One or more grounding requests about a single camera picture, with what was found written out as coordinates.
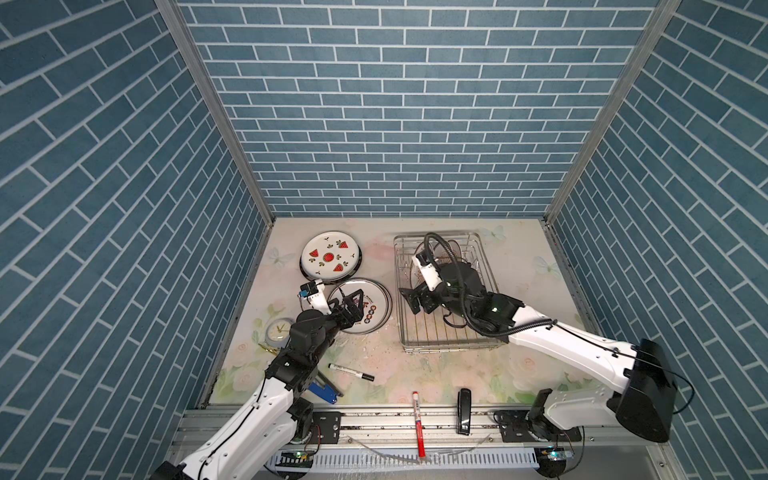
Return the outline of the red rim white plate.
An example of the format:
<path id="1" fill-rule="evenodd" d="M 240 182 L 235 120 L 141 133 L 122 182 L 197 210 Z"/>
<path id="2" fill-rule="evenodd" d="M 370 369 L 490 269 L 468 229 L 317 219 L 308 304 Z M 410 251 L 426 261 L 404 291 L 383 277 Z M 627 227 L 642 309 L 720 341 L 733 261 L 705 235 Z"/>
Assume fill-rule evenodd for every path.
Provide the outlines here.
<path id="1" fill-rule="evenodd" d="M 344 330 L 347 334 L 367 335 L 382 328 L 391 318 L 393 301 L 385 286 L 365 278 L 352 278 L 338 284 L 330 294 L 331 299 L 341 300 L 345 294 L 361 290 L 363 318 Z"/>

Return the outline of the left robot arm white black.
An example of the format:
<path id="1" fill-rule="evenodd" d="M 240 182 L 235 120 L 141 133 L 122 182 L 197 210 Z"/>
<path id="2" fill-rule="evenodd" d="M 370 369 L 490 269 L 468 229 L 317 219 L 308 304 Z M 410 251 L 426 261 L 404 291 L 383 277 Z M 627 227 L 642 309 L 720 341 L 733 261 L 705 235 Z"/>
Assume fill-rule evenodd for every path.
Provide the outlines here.
<path id="1" fill-rule="evenodd" d="M 283 446 L 307 435 L 314 407 L 302 395 L 336 335 L 365 316 L 360 289 L 332 300 L 316 291 L 310 304 L 255 393 L 201 447 L 178 464 L 163 462 L 152 479 L 251 479 Z"/>

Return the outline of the watermelon print plate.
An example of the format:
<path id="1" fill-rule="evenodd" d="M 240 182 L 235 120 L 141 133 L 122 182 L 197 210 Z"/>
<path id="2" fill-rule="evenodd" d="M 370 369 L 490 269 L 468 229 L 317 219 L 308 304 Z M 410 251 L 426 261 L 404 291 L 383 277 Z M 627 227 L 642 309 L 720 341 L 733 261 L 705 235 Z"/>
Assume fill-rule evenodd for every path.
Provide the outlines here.
<path id="1" fill-rule="evenodd" d="M 304 246 L 299 258 L 322 258 L 325 261 L 360 259 L 362 249 L 349 234 L 341 231 L 327 231 L 311 238 Z"/>

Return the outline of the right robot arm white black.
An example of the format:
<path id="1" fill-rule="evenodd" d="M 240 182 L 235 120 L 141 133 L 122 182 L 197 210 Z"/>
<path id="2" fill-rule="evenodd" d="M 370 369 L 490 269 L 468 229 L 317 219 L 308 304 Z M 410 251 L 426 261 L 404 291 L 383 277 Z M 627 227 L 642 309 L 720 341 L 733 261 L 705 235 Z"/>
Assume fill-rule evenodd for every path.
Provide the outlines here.
<path id="1" fill-rule="evenodd" d="M 442 307 L 483 337 L 536 350 L 597 381 L 584 394 L 541 390 L 527 416 L 536 436 L 617 424 L 647 441 L 669 441 L 679 387 L 660 344 L 612 340 L 549 318 L 519 299 L 488 290 L 467 262 L 440 264 L 415 256 L 412 264 L 421 281 L 400 291 L 412 313 Z"/>

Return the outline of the sunburst red text plate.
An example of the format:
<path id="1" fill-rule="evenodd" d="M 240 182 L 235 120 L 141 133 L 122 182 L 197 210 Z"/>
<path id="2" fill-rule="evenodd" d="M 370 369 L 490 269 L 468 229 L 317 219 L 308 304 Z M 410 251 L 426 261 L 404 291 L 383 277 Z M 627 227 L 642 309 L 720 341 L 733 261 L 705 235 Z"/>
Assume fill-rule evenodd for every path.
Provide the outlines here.
<path id="1" fill-rule="evenodd" d="M 445 253 L 443 254 L 443 257 L 446 261 L 458 261 L 463 262 L 463 256 L 461 251 L 461 246 L 456 240 L 450 239 L 446 241 L 447 246 L 444 247 Z"/>

